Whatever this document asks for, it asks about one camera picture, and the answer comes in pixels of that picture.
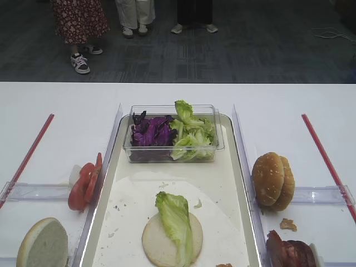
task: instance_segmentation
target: shoe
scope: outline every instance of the shoe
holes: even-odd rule
[[[87,59],[79,53],[71,55],[71,63],[79,74],[87,74],[90,72],[90,68],[87,65]]]
[[[140,26],[139,26],[139,36],[146,36],[147,33],[148,33],[148,29],[147,29],[146,25],[140,24]]]
[[[209,33],[215,33],[219,30],[214,24],[206,24],[204,25],[204,28],[206,28]]]
[[[174,26],[171,29],[171,33],[180,34],[184,29],[187,29],[187,28],[188,28],[187,26],[183,26],[182,24],[178,23],[176,26]]]
[[[129,29],[127,27],[121,26],[121,32],[122,35],[127,39],[131,39],[134,37],[134,33],[132,32],[132,29]]]
[[[101,55],[102,54],[102,49],[100,47],[94,46],[92,44],[84,44],[81,47],[81,52],[83,53],[89,53],[91,55]]]

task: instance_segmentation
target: food crumb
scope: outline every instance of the food crumb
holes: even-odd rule
[[[289,219],[286,219],[286,218],[283,218],[283,220],[281,221],[280,228],[281,229],[292,230],[293,232],[297,231],[296,225],[293,224],[293,220],[289,220]]]
[[[230,263],[227,264],[219,264],[216,267],[233,267]]]
[[[160,185],[159,188],[165,188],[166,186],[169,186],[169,184],[162,182],[162,185]]]
[[[198,204],[196,204],[196,205],[194,206],[194,209],[199,209],[200,207],[202,207],[202,204],[201,204],[201,200],[198,199]]]

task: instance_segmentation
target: sliced tomato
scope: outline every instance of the sliced tomato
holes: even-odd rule
[[[90,203],[92,201],[97,179],[98,179],[98,175],[96,173],[93,173],[92,177],[90,178],[88,189],[85,192],[85,196],[84,196],[84,199],[87,203]]]
[[[82,211],[85,209],[86,202],[84,196],[87,191],[89,183],[90,183],[90,174],[87,173],[86,176],[81,175],[79,180],[74,184],[68,197],[68,206],[71,210]]]
[[[83,166],[83,168],[79,172],[79,175],[90,174],[94,170],[94,168],[94,164],[89,162]]]
[[[101,153],[99,152],[97,157],[96,157],[96,164],[95,164],[95,167],[98,168],[98,167],[102,167],[102,157],[101,157]]]
[[[96,164],[87,163],[79,172],[80,178],[74,184],[68,197],[68,206],[71,210],[83,211],[86,205],[92,201],[101,168],[102,157],[99,152],[96,158]]]
[[[87,201],[88,203],[90,203],[92,201],[95,185],[96,185],[96,182],[98,180],[98,175],[99,175],[99,173],[101,171],[101,168],[102,168],[102,157],[101,157],[101,153],[98,153],[98,156],[96,158],[95,169],[91,173],[88,189],[87,189],[87,191],[85,193],[85,196],[84,196],[85,201]]]

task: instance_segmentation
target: gray carpet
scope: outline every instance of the gray carpet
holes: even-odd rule
[[[87,56],[89,75],[70,65],[55,36],[49,3],[0,0],[0,81],[347,83],[356,46],[316,38],[311,28],[335,27],[356,39],[328,0],[215,0],[219,32],[170,33],[175,1],[156,0],[147,37],[121,36],[116,6],[103,0],[111,31],[104,54]]]

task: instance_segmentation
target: red stick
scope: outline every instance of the red stick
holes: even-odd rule
[[[30,160],[30,158],[31,158],[34,150],[36,149],[38,143],[40,142],[40,140],[42,139],[43,135],[47,131],[49,125],[51,124],[51,122],[53,120],[53,117],[54,117],[54,114],[50,114],[49,115],[47,121],[44,123],[41,131],[37,135],[37,137],[34,140],[32,146],[29,148],[26,156],[24,157],[22,163],[20,164],[19,168],[17,169],[15,175],[12,177],[11,183],[10,183],[9,188],[7,189],[7,191],[6,191],[5,195],[4,195],[4,198],[2,200],[0,200],[0,209],[4,205],[4,203],[6,202],[6,198],[10,194],[10,192],[13,189],[15,183],[17,182],[17,180],[19,179],[21,173],[23,172],[24,168],[26,167],[26,165],[27,165],[28,161]]]
[[[322,155],[322,157],[323,157],[323,159],[324,159],[324,161],[325,161],[325,163],[326,163],[326,165],[327,165],[332,177],[334,178],[334,181],[335,181],[336,185],[340,187],[341,193],[342,193],[342,195],[343,195],[343,197],[345,199],[345,202],[347,203],[347,207],[349,208],[351,216],[352,216],[352,218],[354,219],[354,221],[356,223],[356,210],[355,210],[355,207],[354,207],[354,205],[350,204],[351,203],[350,197],[347,194],[347,192],[345,191],[345,187],[344,187],[343,183],[341,182],[341,179],[340,179],[338,173],[336,172],[332,162],[330,161],[330,159],[328,157],[328,154],[324,150],[324,147],[323,147],[322,143],[320,142],[320,140],[319,140],[319,138],[317,136],[317,133],[314,131],[313,126],[310,123],[308,117],[306,116],[306,114],[302,114],[301,117],[303,118],[303,120],[304,120],[304,122],[305,122],[305,124],[306,124],[306,126],[307,126],[307,128],[308,128],[308,130],[309,130],[309,132],[310,132],[310,134],[312,136],[312,138],[314,139],[314,142],[317,145],[317,147],[318,147],[318,149],[320,151],[320,154]]]

